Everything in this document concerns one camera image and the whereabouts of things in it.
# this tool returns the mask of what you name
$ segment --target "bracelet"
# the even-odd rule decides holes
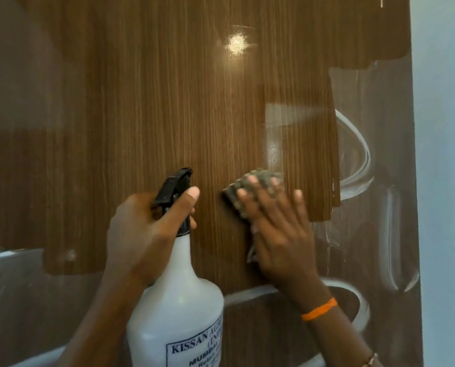
[[[378,357],[377,353],[372,354],[372,356],[368,360],[368,362],[365,363],[362,367],[370,367],[370,366],[374,365],[374,361],[377,359],[377,357]]]
[[[323,315],[329,309],[331,309],[332,307],[337,306],[337,305],[338,305],[338,303],[336,302],[336,299],[334,297],[332,297],[331,300],[329,300],[326,304],[320,306],[319,308],[312,310],[311,312],[309,312],[307,314],[303,314],[302,320],[303,321],[312,321],[313,319],[316,319],[317,317]]]

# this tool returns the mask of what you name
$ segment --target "bottle neck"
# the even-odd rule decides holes
[[[186,234],[175,239],[170,261],[157,282],[163,283],[169,280],[179,282],[191,277],[197,278],[190,258],[190,234]]]

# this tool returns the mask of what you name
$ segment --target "person's left hand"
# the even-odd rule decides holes
[[[109,286],[131,275],[144,286],[156,281],[168,264],[176,234],[183,221],[194,212],[199,195],[197,187],[189,188],[157,221],[152,215],[154,194],[128,197],[110,221],[102,284]],[[197,223],[190,217],[190,228],[196,227]]]

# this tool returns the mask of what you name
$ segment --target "black spray nozzle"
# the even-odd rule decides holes
[[[184,167],[165,180],[153,202],[153,204],[161,206],[163,215],[168,212],[183,192],[190,188],[191,176],[192,169],[190,167]],[[190,233],[190,216],[185,219],[176,236],[180,237],[188,233]]]

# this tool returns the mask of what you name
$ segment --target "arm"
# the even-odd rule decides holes
[[[136,194],[121,204],[107,234],[107,265],[95,300],[58,360],[58,367],[116,363],[127,322],[148,284],[163,273],[180,225],[199,197],[188,189],[158,221],[153,195]],[[191,219],[191,228],[197,226]]]
[[[327,303],[332,295],[316,269],[314,234],[310,228],[301,191],[292,208],[283,187],[273,178],[275,197],[270,197],[255,176],[249,177],[254,196],[238,191],[254,234],[261,270],[298,307],[301,314]],[[373,352],[338,306],[307,322],[326,363],[332,367],[362,367]],[[374,367],[382,367],[375,360]]]

